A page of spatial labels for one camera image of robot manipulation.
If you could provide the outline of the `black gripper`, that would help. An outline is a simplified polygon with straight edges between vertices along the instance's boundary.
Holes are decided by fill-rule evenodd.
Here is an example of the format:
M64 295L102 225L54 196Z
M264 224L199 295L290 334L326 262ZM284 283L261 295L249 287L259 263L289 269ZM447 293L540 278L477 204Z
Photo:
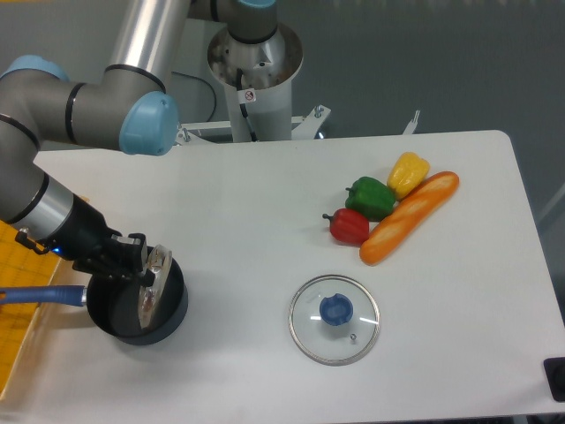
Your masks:
M147 242L141 233L132 239L107 226L99 211L78 196L73 197L70 214L46 238L32 237L31 227L20 226L15 241L42 255L53 253L73 268L94 276L125 278L139 286L152 286L154 273L147 270Z

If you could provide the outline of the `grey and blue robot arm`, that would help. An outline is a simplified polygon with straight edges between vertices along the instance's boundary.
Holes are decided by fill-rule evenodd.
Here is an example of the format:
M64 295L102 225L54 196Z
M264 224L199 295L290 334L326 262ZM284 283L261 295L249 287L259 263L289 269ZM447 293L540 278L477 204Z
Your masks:
M132 1L101 83L71 82L38 56L18 58L2 74L1 219L20 244L95 276L151 284L144 237L110 229L34 159L45 140L129 155L169 152L178 111L166 82L188 18L222 22L251 45L269 41L278 28L273 1Z

